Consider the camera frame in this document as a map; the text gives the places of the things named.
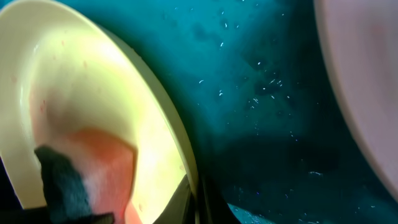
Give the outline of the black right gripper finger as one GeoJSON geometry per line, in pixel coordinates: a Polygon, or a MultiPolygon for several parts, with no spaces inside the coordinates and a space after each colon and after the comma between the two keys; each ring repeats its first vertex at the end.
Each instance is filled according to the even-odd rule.
{"type": "Polygon", "coordinates": [[[197,224],[197,201],[185,175],[154,224],[197,224]]]}

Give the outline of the pink cleaning sponge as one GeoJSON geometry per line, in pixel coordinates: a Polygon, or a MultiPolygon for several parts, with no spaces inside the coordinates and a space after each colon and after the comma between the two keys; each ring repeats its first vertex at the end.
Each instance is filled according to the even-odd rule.
{"type": "Polygon", "coordinates": [[[140,223],[131,202],[136,148],[98,129],[82,129],[34,153],[52,223],[140,223]]]}

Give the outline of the yellow-green plastic plate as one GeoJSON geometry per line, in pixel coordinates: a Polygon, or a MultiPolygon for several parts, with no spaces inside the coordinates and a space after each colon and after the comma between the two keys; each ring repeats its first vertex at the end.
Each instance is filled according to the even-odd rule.
{"type": "Polygon", "coordinates": [[[198,171],[177,110],[146,63],[120,38],[56,1],[1,9],[1,159],[22,208],[46,204],[34,149],[98,128],[136,148],[131,202],[154,223],[186,175],[198,171]]]}

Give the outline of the white plastic plate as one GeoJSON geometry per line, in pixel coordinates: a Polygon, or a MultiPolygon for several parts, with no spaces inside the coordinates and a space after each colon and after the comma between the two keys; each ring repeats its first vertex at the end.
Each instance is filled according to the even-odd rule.
{"type": "Polygon", "coordinates": [[[316,0],[328,77],[361,152],[397,198],[397,0],[316,0]]]}

